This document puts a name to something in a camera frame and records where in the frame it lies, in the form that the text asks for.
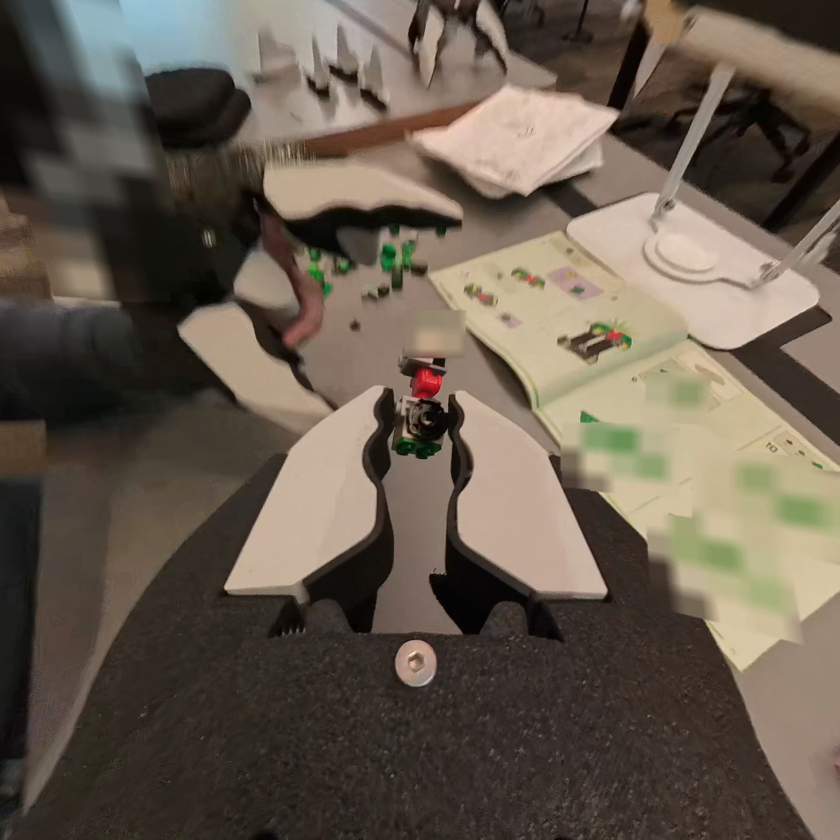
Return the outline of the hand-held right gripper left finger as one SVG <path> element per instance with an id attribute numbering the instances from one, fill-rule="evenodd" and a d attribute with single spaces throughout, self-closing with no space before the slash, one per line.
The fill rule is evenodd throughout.
<path id="1" fill-rule="evenodd" d="M 376 385 L 327 416 L 285 456 L 224 584 L 230 596 L 336 602 L 368 634 L 395 556 L 384 478 L 396 401 Z"/>

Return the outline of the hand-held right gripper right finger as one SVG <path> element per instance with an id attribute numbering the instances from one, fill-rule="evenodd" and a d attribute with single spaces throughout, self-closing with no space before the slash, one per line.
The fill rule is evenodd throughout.
<path id="1" fill-rule="evenodd" d="M 526 631 L 561 632 L 556 603 L 600 604 L 608 587 L 560 480 L 560 459 L 468 394 L 448 399 L 450 475 L 444 572 L 433 593 L 460 632 L 478 634 L 495 607 L 519 606 Z"/>

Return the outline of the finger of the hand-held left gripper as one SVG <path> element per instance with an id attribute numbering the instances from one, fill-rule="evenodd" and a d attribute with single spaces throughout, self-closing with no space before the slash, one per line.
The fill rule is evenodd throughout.
<path id="1" fill-rule="evenodd" d="M 332 414 L 290 362 L 259 343 L 254 324 L 237 303 L 195 310 L 178 333 L 237 404 L 252 414 L 271 422 L 320 422 Z"/>
<path id="2" fill-rule="evenodd" d="M 386 228 L 461 228 L 453 199 L 402 175 L 350 160 L 268 165 L 266 203 L 305 246 L 373 265 Z"/>

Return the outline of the small grey red green brick assembly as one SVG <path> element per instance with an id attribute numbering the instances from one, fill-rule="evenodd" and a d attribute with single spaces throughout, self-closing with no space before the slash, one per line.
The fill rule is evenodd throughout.
<path id="1" fill-rule="evenodd" d="M 438 398 L 446 375 L 445 359 L 403 355 L 398 366 L 410 380 L 411 393 L 395 408 L 392 451 L 404 457 L 432 458 L 448 431 L 448 413 Z"/>

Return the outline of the person's left forearm dark sleeve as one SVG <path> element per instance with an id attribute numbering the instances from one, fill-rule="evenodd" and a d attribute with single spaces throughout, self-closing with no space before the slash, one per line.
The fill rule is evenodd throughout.
<path id="1" fill-rule="evenodd" d="M 2 300 L 1 419 L 80 424 L 158 398 L 227 388 L 182 339 L 166 304 Z"/>

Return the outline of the white desk lamp base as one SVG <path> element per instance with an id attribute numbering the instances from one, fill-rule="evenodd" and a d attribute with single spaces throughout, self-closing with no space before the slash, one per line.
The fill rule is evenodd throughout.
<path id="1" fill-rule="evenodd" d="M 709 216 L 677 202 L 654 218 L 644 193 L 572 219 L 568 239 L 628 284 L 675 310 L 688 334 L 736 350 L 817 305 L 803 270 L 833 236 L 819 223 L 792 252 L 773 259 Z"/>

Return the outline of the person's left hand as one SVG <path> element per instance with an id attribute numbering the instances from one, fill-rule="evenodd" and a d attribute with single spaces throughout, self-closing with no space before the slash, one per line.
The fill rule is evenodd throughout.
<path id="1" fill-rule="evenodd" d="M 285 326 L 280 324 L 280 316 L 273 311 L 265 309 L 260 317 L 288 350 L 296 351 L 316 336 L 322 326 L 322 290 L 319 283 L 299 266 L 295 247 L 280 218 L 262 211 L 260 226 L 264 250 L 286 273 L 298 303 L 297 316 Z"/>

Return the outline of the grey table with brown edge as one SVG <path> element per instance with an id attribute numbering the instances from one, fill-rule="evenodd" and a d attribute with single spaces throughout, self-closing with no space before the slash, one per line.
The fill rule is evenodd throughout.
<path id="1" fill-rule="evenodd" d="M 505 84 L 551 90 L 556 75 L 511 54 L 508 73 L 492 56 L 474 60 L 468 30 L 450 34 L 430 86 L 410 57 L 407 30 L 415 2 L 138 1 L 122 2 L 136 55 L 146 72 L 174 67 L 227 69 L 252 102 L 237 137 L 245 140 L 317 140 L 345 135 L 356 145 L 441 125 Z M 355 84 L 333 78 L 329 99 L 308 86 L 312 40 L 325 59 L 336 56 L 337 30 L 366 62 L 380 57 L 388 109 L 362 99 Z"/>

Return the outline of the pile of green bricks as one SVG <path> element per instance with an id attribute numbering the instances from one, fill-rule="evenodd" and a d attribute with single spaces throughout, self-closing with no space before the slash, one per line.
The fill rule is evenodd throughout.
<path id="1" fill-rule="evenodd" d="M 372 256 L 374 261 L 365 269 L 373 274 L 360 281 L 360 301 L 368 304 L 399 297 L 406 278 L 428 277 L 428 263 L 418 256 L 418 246 L 419 231 L 396 224 L 371 239 L 362 234 L 361 255 Z M 338 283 L 363 271 L 361 263 L 352 257 L 324 248 L 304 246 L 301 257 L 305 273 L 317 283 L 325 299 L 334 294 Z"/>

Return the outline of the black zip case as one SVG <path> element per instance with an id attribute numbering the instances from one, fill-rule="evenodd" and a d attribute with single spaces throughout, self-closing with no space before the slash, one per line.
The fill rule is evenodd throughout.
<path id="1" fill-rule="evenodd" d="M 240 131 L 252 111 L 248 93 L 221 67 L 161 70 L 146 75 L 144 82 L 166 151 L 225 144 Z"/>

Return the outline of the dark tool with pale prongs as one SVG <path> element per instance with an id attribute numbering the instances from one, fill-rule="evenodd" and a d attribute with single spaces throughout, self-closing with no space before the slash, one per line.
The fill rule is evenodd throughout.
<path id="1" fill-rule="evenodd" d="M 474 60 L 491 55 L 508 74 L 507 34 L 490 1 L 418 1 L 408 28 L 408 45 L 419 78 L 429 88 L 438 58 L 450 32 L 468 30 L 474 41 Z"/>

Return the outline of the stack of white papers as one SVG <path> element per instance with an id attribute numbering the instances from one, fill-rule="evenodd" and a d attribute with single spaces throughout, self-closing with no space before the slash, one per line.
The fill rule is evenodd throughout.
<path id="1" fill-rule="evenodd" d="M 407 139 L 480 195 L 529 196 L 601 167 L 602 138 L 618 116 L 576 93 L 508 85 L 449 126 Z"/>

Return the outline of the green building instruction booklet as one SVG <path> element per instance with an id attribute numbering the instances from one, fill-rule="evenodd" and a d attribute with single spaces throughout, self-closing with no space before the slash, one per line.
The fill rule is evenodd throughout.
<path id="1" fill-rule="evenodd" d="M 561 233 L 429 276 L 745 669 L 838 594 L 838 464 Z"/>

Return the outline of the black chair base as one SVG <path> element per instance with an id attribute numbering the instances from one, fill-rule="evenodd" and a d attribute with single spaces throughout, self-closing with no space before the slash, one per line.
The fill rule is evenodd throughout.
<path id="1" fill-rule="evenodd" d="M 793 180 L 800 159 L 811 149 L 811 130 L 783 110 L 767 87 L 744 83 L 726 92 L 711 118 L 713 123 L 716 120 L 720 124 L 710 133 L 704 133 L 688 167 L 695 165 L 706 148 L 721 137 L 740 139 L 756 127 L 780 157 L 780 165 L 771 180 L 784 184 Z"/>

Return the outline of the light wooden table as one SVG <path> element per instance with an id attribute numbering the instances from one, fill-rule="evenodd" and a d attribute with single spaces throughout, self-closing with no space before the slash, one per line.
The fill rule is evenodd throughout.
<path id="1" fill-rule="evenodd" d="M 838 114 L 838 2 L 639 2 L 608 106 L 624 109 L 643 59 L 680 47 Z"/>

